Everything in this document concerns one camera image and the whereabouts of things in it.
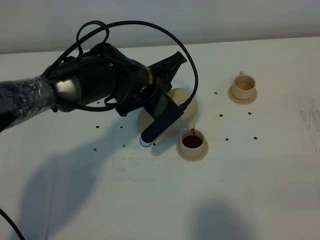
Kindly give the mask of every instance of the white table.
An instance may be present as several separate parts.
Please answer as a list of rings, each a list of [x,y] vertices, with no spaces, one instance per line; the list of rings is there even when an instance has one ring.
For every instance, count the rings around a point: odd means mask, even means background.
[[[320,239],[320,37],[186,47],[201,161],[179,158],[179,136],[140,146],[139,110],[47,111],[0,134],[0,207],[27,240]],[[178,50],[121,49],[146,65]],[[60,54],[0,55],[0,78],[39,75]],[[250,105],[227,95],[240,71],[257,82]],[[189,63],[172,85],[193,88]],[[0,238],[16,239],[2,218]]]

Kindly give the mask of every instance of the white wall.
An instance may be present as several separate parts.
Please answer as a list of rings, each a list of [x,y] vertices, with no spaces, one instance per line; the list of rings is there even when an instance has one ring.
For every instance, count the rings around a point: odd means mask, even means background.
[[[0,53],[64,50],[91,20],[152,22],[185,44],[320,36],[319,13],[319,0],[2,0]],[[145,26],[114,28],[109,42],[173,44]]]

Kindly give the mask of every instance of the beige cup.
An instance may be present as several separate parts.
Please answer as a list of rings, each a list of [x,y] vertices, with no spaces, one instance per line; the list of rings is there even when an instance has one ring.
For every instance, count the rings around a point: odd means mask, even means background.
[[[254,102],[258,95],[255,79],[241,71],[235,77],[228,95],[237,104],[250,104]]]
[[[183,140],[187,136],[193,135],[193,132],[191,132],[190,130],[187,130],[182,134],[176,145],[179,156],[189,162],[195,162],[203,159],[207,155],[209,150],[209,146],[204,134],[197,129],[194,130],[194,133],[202,140],[202,144],[199,147],[189,148],[183,144]]]

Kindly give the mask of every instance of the robotic arm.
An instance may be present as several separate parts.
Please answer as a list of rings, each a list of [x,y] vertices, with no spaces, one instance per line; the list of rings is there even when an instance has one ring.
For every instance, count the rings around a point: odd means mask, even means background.
[[[91,24],[101,26],[79,39],[81,30]],[[188,57],[195,75],[195,88],[190,98],[177,106],[167,95],[171,81],[180,65],[187,60],[177,52],[151,66],[127,58],[114,46],[106,43],[109,28],[128,24],[145,25],[172,37]],[[105,30],[102,43],[83,53],[81,43]],[[68,56],[74,49],[79,56]],[[77,33],[76,43],[66,50],[45,72],[34,78],[0,82],[0,132],[33,116],[52,109],[70,112],[80,109],[103,112],[116,109],[120,116],[143,107],[154,122],[141,134],[140,143],[150,146],[182,116],[198,87],[196,67],[183,44],[171,33],[151,23],[123,21],[105,25],[91,21]],[[104,107],[86,106],[105,98]]]

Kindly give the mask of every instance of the plastic wrap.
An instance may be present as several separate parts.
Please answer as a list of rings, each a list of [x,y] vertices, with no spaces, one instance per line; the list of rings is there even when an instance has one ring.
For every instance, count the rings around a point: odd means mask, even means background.
[[[0,82],[0,132],[18,125],[57,104],[43,75]]]

